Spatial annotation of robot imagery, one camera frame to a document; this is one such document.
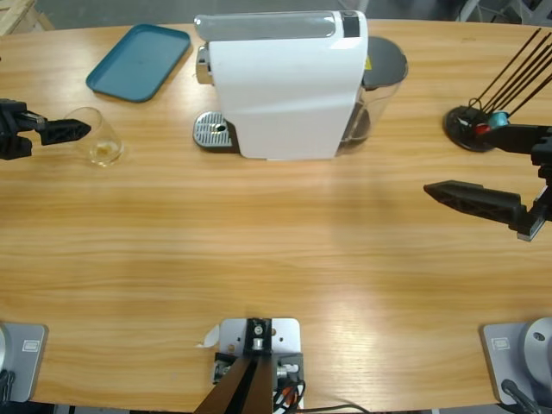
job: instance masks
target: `blue part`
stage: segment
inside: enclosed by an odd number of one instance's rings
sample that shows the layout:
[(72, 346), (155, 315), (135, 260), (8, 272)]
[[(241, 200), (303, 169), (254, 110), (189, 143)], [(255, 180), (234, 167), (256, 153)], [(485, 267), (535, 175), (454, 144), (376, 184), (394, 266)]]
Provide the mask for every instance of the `blue part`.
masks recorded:
[(138, 24), (86, 78), (86, 85), (133, 102), (150, 99), (190, 46), (186, 32)]
[(510, 122), (508, 121), (508, 112), (504, 112), (503, 110), (494, 112), (489, 118), (489, 127), (491, 127), (491, 129), (504, 127), (509, 123)]

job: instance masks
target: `wooden table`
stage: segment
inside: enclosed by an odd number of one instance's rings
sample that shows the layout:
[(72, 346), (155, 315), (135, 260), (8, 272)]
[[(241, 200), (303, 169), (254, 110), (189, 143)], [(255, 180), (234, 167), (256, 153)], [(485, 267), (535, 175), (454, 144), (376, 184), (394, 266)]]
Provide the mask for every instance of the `wooden table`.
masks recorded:
[[(441, 117), (490, 82), (534, 30), (371, 22), (396, 41), (408, 79), (366, 146), (334, 160), (207, 154), (191, 138), (217, 108), (195, 51), (157, 95), (95, 95), (85, 77), (128, 28), (0, 40), (0, 96), (51, 119), (99, 108), (126, 145), (101, 168), (71, 144), (0, 170), (0, 320), (50, 329), (34, 399), (193, 410), (210, 389), (228, 317), (301, 322), (307, 405), (370, 410), (493, 401), (478, 329), (552, 313), (552, 229), (532, 242), (423, 192), (444, 179), (543, 186), (527, 156), (471, 154)], [(190, 25), (176, 26), (193, 34)], [(550, 88), (515, 116), (550, 123)]]

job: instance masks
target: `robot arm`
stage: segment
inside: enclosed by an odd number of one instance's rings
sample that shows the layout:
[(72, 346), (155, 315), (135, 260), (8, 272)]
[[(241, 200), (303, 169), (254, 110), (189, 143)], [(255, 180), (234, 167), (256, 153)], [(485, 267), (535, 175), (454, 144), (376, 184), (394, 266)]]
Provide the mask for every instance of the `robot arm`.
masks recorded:
[(42, 145), (51, 145), (77, 141), (88, 134), (91, 127), (75, 119), (48, 121), (27, 110), (24, 102), (0, 98), (0, 159), (29, 157), (33, 144), (17, 134), (31, 130), (41, 135)]
[(552, 219), (552, 127), (506, 125), (477, 135), (476, 140), (508, 153), (530, 154), (533, 165), (540, 166), (538, 176), (546, 180), (546, 186), (529, 211), (521, 204), (519, 194), (489, 190), (482, 185), (443, 181), (423, 189), (452, 209), (508, 224), (517, 231), (518, 239), (530, 242)]

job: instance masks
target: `glass cup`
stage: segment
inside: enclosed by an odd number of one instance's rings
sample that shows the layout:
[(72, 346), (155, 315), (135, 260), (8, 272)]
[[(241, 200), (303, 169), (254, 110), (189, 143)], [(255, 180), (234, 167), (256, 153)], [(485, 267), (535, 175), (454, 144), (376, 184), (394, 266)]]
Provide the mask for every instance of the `glass cup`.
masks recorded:
[(91, 131), (76, 141), (77, 150), (99, 166), (110, 166), (122, 154), (124, 146), (102, 113), (91, 107), (78, 108), (66, 115), (91, 127)]
[(372, 133), (373, 127), (408, 73), (402, 50), (382, 37), (368, 38), (368, 59), (338, 153), (354, 152)]

